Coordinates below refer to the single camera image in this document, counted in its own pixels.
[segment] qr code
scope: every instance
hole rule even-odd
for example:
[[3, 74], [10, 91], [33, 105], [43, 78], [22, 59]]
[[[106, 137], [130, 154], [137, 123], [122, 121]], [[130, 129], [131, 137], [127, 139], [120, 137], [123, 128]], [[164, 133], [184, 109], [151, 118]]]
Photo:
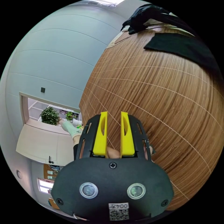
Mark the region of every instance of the qr code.
[[113, 210], [110, 209], [110, 220], [119, 221], [129, 219], [128, 209]]

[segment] white wall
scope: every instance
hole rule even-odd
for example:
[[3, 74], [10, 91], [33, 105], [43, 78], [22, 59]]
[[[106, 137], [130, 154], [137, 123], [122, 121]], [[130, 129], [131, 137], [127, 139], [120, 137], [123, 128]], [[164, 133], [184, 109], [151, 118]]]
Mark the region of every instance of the white wall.
[[123, 21], [105, 9], [67, 6], [42, 20], [18, 44], [6, 84], [6, 107], [16, 138], [23, 127], [19, 92], [78, 108], [95, 64]]
[[[31, 173], [31, 161], [30, 159], [22, 156], [16, 152], [17, 139], [12, 131], [9, 123], [8, 113], [6, 110], [5, 101], [5, 85], [7, 79], [7, 72], [10, 66], [14, 52], [10, 56], [5, 69], [2, 73], [0, 80], [0, 145], [4, 155], [4, 158], [19, 184], [23, 189], [35, 200], [37, 200], [36, 194], [33, 189], [32, 173]], [[22, 174], [22, 179], [19, 179], [16, 175], [16, 171], [19, 170]]]

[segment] screw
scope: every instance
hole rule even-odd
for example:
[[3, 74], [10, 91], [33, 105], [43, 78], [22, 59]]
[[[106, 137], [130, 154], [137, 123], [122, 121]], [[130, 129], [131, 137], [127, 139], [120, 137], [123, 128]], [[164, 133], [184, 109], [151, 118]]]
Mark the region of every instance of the screw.
[[161, 206], [164, 207], [168, 204], [168, 200], [164, 200], [162, 203], [161, 203]]
[[115, 168], [117, 167], [117, 164], [116, 164], [115, 162], [111, 162], [111, 163], [109, 164], [109, 167], [110, 167], [111, 169], [115, 169]]
[[56, 201], [59, 205], [63, 205], [63, 201], [60, 198], [57, 198]]

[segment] white sock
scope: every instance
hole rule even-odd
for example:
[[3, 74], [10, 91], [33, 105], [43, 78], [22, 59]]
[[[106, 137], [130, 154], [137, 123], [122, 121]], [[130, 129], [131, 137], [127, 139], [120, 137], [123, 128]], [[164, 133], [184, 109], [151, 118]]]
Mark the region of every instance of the white sock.
[[59, 122], [61, 127], [63, 128], [63, 130], [65, 130], [66, 132], [68, 132], [72, 138], [74, 138], [75, 136], [80, 136], [82, 134], [82, 129], [79, 128], [75, 128], [71, 122], [69, 121], [60, 121]]

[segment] cabinet handle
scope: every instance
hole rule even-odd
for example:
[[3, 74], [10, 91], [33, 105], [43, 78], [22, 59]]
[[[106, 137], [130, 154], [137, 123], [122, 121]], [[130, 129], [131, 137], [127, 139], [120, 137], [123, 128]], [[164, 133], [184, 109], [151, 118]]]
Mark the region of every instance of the cabinet handle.
[[51, 159], [51, 157], [49, 156], [49, 161], [48, 162], [54, 164], [54, 162], [51, 161], [50, 159]]

